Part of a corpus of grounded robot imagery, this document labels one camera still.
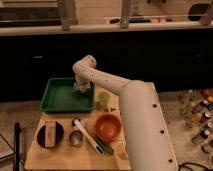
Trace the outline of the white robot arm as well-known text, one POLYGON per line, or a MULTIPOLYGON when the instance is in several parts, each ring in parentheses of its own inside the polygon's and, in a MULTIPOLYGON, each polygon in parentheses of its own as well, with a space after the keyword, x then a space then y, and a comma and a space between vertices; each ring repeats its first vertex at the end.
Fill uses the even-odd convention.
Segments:
POLYGON ((73 64, 80 91, 95 83, 119 97, 121 120, 132 171, 178 171, 159 97, 155 87, 96 69, 96 59, 87 55, 73 64))

